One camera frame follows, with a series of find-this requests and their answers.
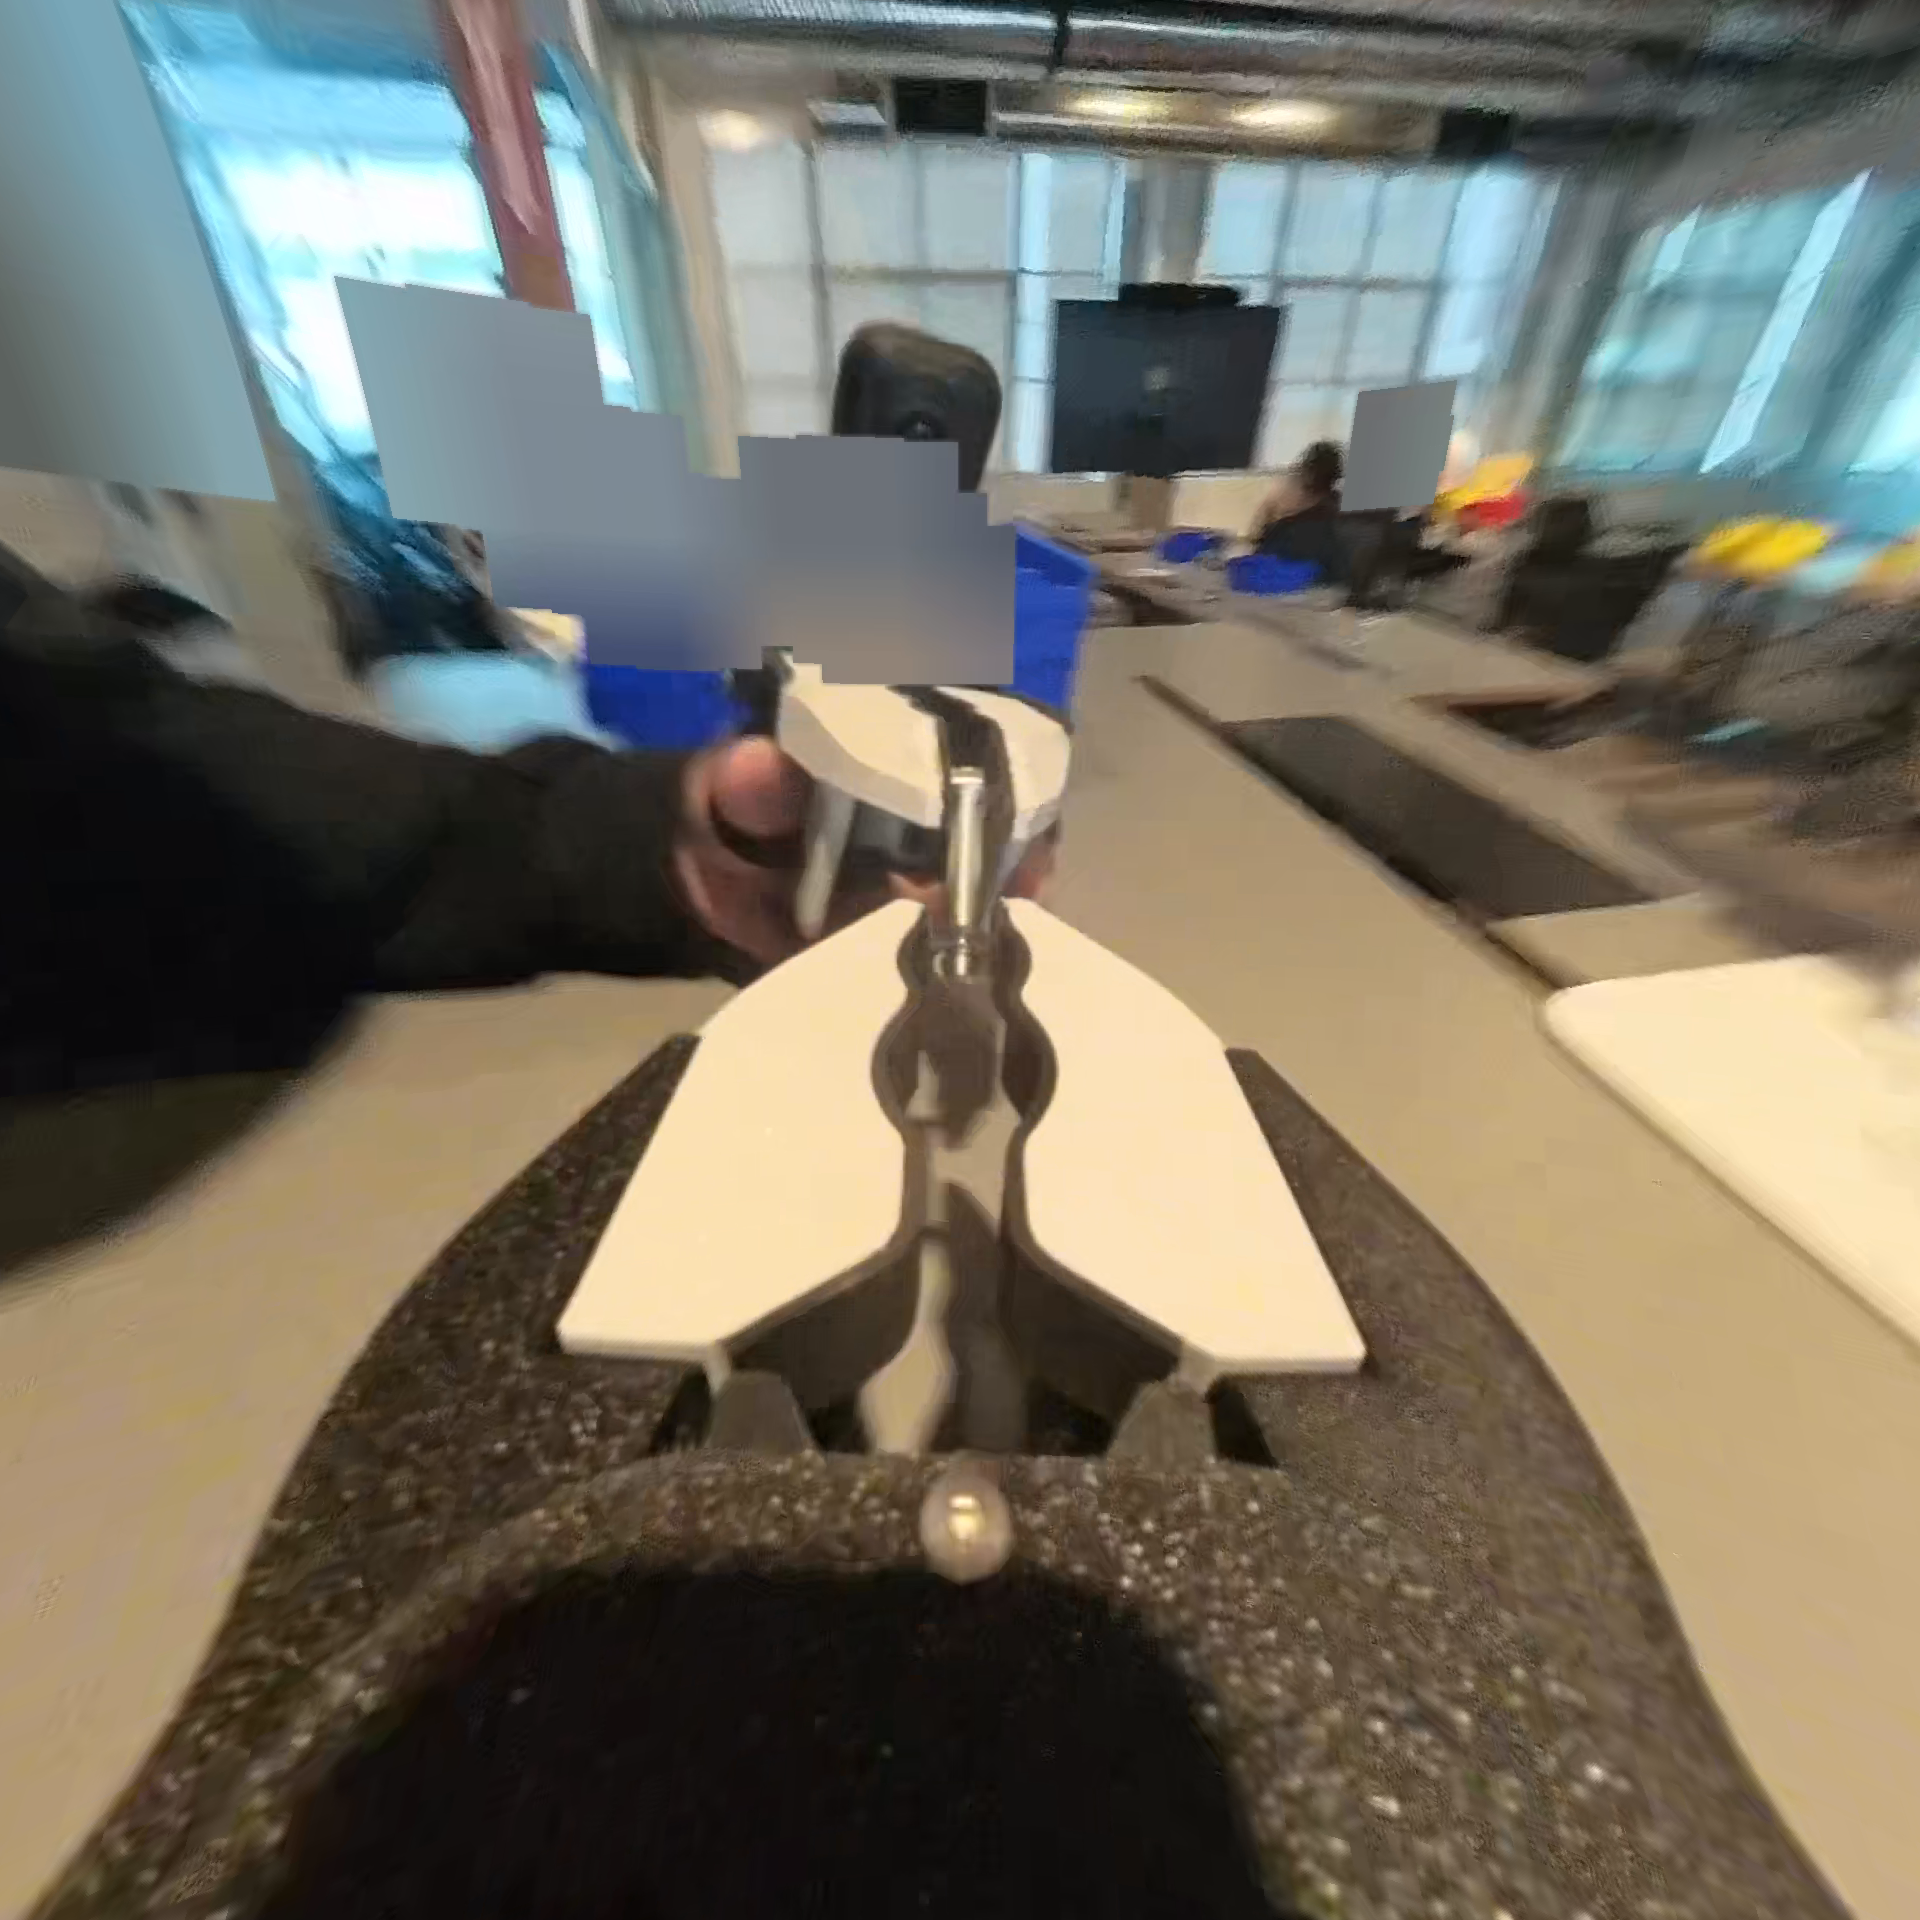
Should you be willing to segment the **person's left hand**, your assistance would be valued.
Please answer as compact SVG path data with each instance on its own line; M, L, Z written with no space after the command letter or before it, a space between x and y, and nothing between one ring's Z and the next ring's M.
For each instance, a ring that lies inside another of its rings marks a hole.
M798 894L813 800L812 777L768 737L729 737L683 765L671 873L688 917L743 969L812 942Z

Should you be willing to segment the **person's left forearm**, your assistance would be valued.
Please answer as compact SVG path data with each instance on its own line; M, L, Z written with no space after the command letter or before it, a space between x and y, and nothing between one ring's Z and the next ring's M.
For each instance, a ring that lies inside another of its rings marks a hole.
M671 869L685 765L189 678L4 558L1 1096L302 1066L368 994L709 977Z

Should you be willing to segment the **silver bolt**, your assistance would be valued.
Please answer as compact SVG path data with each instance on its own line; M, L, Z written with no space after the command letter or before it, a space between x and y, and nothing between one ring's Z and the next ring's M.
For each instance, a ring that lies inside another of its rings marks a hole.
M943 923L956 945L969 945L987 907L983 890L993 875L991 781L983 765L957 764L943 776Z

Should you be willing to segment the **black office chair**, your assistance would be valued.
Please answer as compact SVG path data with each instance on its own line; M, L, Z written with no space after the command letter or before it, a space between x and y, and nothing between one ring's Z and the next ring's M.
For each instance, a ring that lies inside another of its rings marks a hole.
M1660 534L1607 547L1599 534L1587 497L1535 501L1503 568L1489 633L1575 665L1604 660L1689 547Z

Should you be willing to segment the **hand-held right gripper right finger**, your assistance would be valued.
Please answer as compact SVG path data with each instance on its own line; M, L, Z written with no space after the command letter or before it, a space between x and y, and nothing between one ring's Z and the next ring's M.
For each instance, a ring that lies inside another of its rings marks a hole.
M1007 920L1049 1067L1019 1148L1045 1268L1179 1374L1355 1374L1365 1340L1214 1028L1043 906Z

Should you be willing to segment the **black wall monitor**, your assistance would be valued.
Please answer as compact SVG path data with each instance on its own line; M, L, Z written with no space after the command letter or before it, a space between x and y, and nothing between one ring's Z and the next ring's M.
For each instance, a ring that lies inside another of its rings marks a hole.
M1047 473L1251 469L1287 321L1283 305L1055 302Z

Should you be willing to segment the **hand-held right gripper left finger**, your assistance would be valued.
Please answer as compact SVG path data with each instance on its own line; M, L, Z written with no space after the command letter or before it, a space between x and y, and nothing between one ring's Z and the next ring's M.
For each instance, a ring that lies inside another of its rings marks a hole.
M703 1022L559 1312L564 1353L740 1362L895 1244L904 1141L876 1070L920 921L878 907Z

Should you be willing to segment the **wooden pillar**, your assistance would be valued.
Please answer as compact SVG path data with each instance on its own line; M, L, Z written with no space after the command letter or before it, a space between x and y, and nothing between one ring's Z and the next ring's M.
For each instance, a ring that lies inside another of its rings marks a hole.
M533 43L513 2L430 4L453 96L468 126L508 297L575 309L544 155Z

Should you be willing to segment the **large grid window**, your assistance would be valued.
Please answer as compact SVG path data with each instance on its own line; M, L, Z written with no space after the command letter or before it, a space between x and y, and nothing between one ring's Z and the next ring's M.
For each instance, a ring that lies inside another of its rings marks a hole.
M1152 164L1115 153L764 145L710 152L745 429L824 433L846 338L897 322L983 354L991 473L1049 466L1053 306L1112 299ZM1480 433L1560 189L1513 162L1206 162L1196 276L1284 312L1255 469L1337 442L1358 394L1453 379Z

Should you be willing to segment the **white rounded board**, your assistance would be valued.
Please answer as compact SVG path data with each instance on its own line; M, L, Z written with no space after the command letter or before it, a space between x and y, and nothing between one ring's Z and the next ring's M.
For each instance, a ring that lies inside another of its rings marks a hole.
M1918 1341L1916 964L1838 957L1595 980L1543 1026L1751 1214Z

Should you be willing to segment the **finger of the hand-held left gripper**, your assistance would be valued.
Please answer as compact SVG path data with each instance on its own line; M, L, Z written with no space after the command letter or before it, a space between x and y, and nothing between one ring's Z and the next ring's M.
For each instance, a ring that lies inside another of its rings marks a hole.
M956 685L881 685L824 678L782 660L774 742L813 781L799 870L798 920L807 937L827 930L847 886L847 857L918 856L936 870L943 910L943 776L964 764L964 701Z
M1013 814L996 880L1013 880L1031 851L1049 842L1060 825L1072 733L1053 708L1014 692L975 692L971 706L999 733Z

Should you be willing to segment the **black table mat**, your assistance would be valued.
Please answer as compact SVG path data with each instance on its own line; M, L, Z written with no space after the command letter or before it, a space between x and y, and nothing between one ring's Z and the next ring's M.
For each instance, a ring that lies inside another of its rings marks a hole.
M1648 891L1344 718L1220 730L1229 749L1374 864L1472 921L1646 906Z

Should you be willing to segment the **yellow plastic crate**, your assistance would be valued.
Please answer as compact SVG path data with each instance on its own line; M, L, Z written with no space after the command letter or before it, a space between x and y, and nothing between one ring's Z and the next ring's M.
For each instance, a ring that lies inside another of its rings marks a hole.
M1435 497L1430 521L1453 534L1496 533L1529 512L1533 457L1495 454Z

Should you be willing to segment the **blue plastic bin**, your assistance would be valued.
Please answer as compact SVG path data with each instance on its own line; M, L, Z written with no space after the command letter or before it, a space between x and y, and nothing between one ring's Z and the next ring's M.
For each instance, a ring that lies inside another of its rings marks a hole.
M1051 708L1069 706L1095 584L1096 564L1087 556L1025 521L1014 523L1014 676L1007 692ZM583 660L580 683L590 721L628 749L700 749L752 721L752 700L727 672Z

